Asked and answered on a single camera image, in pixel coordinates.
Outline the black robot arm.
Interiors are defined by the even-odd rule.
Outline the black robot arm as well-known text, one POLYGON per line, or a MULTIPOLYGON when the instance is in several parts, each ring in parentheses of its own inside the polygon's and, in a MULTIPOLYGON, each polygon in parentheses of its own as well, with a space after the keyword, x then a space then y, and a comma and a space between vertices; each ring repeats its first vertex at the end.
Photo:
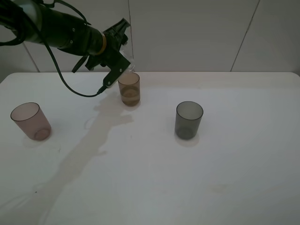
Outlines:
POLYGON ((14 39, 1 42, 1 46, 27 41, 80 56, 73 72, 81 65, 89 71, 97 66, 124 71, 130 64, 120 53, 121 47, 128 41, 125 32, 130 23, 126 19, 99 31, 78 9, 63 0, 50 4, 42 0, 2 0, 0 24, 15 35, 14 39))

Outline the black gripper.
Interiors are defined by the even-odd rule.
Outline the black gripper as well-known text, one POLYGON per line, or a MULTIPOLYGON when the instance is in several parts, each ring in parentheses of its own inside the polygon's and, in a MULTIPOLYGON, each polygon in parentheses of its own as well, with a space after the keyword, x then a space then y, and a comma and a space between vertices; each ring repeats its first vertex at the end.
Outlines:
POLYGON ((119 22, 105 30, 106 47, 104 51, 99 55, 82 56, 71 72, 77 72, 87 59, 88 61, 86 62, 85 67, 88 70, 93 70, 98 65, 108 67, 107 64, 109 64, 113 58, 116 58, 116 54, 120 52, 121 46, 127 43, 128 37, 126 36, 125 31, 130 26, 130 23, 125 18, 122 18, 119 22))

